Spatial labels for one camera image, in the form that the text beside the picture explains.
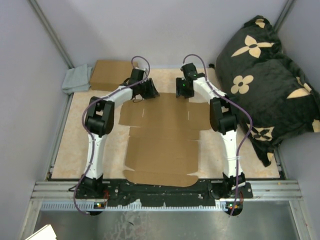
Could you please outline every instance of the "brown box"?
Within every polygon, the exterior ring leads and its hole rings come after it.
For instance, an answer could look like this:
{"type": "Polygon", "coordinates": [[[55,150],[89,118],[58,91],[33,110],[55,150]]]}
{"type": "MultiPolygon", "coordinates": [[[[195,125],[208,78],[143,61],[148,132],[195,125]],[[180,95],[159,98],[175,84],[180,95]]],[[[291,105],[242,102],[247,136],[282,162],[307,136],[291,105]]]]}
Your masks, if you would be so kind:
{"type": "Polygon", "coordinates": [[[130,61],[98,60],[90,79],[92,90],[114,91],[130,77],[132,65],[130,61]]]}
{"type": "Polygon", "coordinates": [[[160,93],[138,103],[127,101],[119,124],[131,126],[124,176],[137,184],[187,187],[198,177],[200,130],[211,128],[209,105],[160,93]]]}

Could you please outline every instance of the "gray wall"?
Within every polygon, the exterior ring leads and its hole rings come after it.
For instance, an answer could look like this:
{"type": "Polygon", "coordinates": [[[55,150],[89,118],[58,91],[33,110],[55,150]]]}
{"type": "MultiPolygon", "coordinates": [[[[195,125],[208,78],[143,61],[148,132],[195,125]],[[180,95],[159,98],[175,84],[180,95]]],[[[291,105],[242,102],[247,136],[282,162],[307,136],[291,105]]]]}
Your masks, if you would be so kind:
{"type": "Polygon", "coordinates": [[[189,53],[215,59],[244,21],[274,23],[286,0],[38,0],[76,66],[143,55],[180,67],[189,53]]]}
{"type": "MultiPolygon", "coordinates": [[[[320,1],[298,0],[279,32],[286,53],[320,91],[320,1]]],[[[285,141],[280,150],[289,176],[297,179],[320,239],[320,134],[285,141]]]]}
{"type": "Polygon", "coordinates": [[[66,66],[26,0],[0,7],[0,235],[18,238],[66,95],[66,66]]]}

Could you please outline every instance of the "cushion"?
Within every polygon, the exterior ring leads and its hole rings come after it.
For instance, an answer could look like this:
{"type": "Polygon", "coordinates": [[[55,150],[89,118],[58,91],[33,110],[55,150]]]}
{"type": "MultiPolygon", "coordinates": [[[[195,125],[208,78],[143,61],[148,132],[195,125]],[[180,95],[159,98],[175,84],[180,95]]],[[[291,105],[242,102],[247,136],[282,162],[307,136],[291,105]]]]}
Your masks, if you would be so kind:
{"type": "MultiPolygon", "coordinates": [[[[270,22],[256,16],[226,44],[217,57],[215,72],[222,90],[252,117],[249,135],[264,166],[271,164],[284,139],[320,131],[320,96],[304,72],[282,53],[270,22]]],[[[240,112],[239,124],[249,129],[240,112]]]]}

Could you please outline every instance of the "unfolded cardboard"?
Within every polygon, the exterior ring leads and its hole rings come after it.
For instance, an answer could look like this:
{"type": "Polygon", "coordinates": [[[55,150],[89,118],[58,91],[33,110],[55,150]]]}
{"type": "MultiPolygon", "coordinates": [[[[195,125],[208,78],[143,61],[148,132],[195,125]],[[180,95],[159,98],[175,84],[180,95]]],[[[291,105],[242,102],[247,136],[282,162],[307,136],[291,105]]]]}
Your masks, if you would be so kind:
{"type": "Polygon", "coordinates": [[[90,85],[92,90],[114,91],[130,77],[132,65],[130,61],[98,60],[95,64],[90,85]]]}
{"type": "Polygon", "coordinates": [[[210,129],[209,105],[173,93],[123,104],[119,124],[131,126],[124,176],[137,184],[187,187],[198,180],[200,130],[210,129]]]}

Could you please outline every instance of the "gray towel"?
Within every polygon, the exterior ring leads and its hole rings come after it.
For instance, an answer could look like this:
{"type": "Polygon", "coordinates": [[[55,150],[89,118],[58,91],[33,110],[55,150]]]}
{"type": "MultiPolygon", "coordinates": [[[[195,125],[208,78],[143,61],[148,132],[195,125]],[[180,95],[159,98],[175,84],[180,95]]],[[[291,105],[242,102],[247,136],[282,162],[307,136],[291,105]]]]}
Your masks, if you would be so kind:
{"type": "Polygon", "coordinates": [[[66,94],[88,91],[91,71],[92,67],[87,64],[69,69],[62,84],[62,91],[66,94]]]}

